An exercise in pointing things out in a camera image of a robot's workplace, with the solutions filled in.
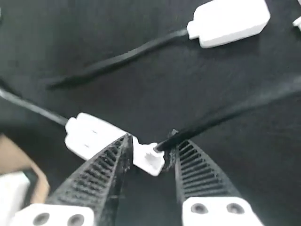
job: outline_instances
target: black cable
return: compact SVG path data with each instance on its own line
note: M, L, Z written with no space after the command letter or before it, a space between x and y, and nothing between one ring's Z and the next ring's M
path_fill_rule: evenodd
M137 47L127 53L114 56L112 58L99 61L94 63L74 74L74 76L62 78L58 81L52 82L51 84L47 85L49 89L59 89L64 87L70 87L75 85L81 85L87 82L94 80L96 77L100 76L100 74L95 74L97 72L112 68L114 66L118 66L124 64L128 61L131 61L153 49L159 48L174 39L179 37L187 36L188 31L187 29L182 29L176 32L172 32L162 38L158 38L152 41L149 41L143 44L140 47Z
M238 117L259 107L266 106L300 91L301 76L282 82L271 89L257 92L244 101L223 107L214 113L206 114L192 126L186 127L170 138L160 142L156 146L155 150L158 152L170 150L184 140L191 139L192 137L195 137L196 135L199 135L225 121Z
M35 112L37 114L40 114L51 121L54 121L62 126L65 126L68 119L52 112L47 109L41 108L27 100L22 99L20 96L17 96L16 94L13 94L9 92L6 88L0 87L0 97L11 102L12 104L18 105L20 107L23 107L27 110L30 110L32 112Z

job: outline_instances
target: black table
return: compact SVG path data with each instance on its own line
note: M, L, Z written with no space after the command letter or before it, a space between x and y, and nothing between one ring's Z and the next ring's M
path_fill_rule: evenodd
M301 33L292 28L301 7L268 0L271 20L258 36L212 49L180 39L88 85L45 90L53 77L184 28L205 2L0 0L0 76L41 106L66 117L90 113L149 143L301 71ZM288 98L194 139L267 226L298 225L301 218L299 103ZM0 131L44 170L52 191L83 163L65 147L63 128L2 100ZM169 225L173 183L169 174L133 174L117 225Z

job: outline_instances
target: white connector housing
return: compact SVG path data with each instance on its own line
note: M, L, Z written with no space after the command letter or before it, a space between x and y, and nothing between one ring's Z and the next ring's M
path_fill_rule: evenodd
M187 30L209 48L259 34L269 19L265 0L213 0L195 10Z
M91 159L127 132L86 113L70 118L65 126L67 148L84 160Z
M141 145L138 139L133 137L133 146L133 164L152 176L158 176L165 164L165 160L163 157L164 152L157 153L154 151L154 147L157 146L157 143Z
M94 212L91 208L32 204L17 212L9 226L94 226Z
M191 197L182 205L183 226L263 226L250 204L238 197Z
M84 160L91 159L109 144L127 134L122 129L86 113L70 118L65 126L66 146ZM153 176L157 176L164 164L164 152L157 153L153 148L157 143L141 145L133 136L133 164Z

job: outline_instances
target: small white connector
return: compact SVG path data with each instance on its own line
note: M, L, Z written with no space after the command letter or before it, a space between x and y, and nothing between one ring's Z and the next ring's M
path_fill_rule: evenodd
M91 159L109 144L127 134L124 130L92 115L80 113L70 118L65 126L66 146L84 160ZM157 176L164 164L164 152L153 150L156 143L141 145L133 136L133 164L153 176Z
M133 137L133 146L133 164L152 176L158 176L165 164L165 160L163 157L164 152L157 153L154 151L154 147L157 146L157 143L141 145L138 139Z
M299 30L301 31L301 17L299 17L298 19L296 19L296 20L293 22L293 26L294 26L294 27L298 27Z
M238 197L191 197L182 205L183 226L263 226L250 204Z
M195 10L187 30L209 48L259 34L269 19L265 0L213 0Z

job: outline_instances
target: white usb connector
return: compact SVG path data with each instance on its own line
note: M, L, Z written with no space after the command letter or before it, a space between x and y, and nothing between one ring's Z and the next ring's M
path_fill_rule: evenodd
M124 130L92 115L80 113L70 118L65 126L66 146L84 160L91 159L109 144L127 134ZM157 153L153 148L157 143L141 145L133 137L133 164L153 176L157 176L164 164L164 152Z
M187 31L209 48L259 34L269 19L265 0L213 0L195 10Z

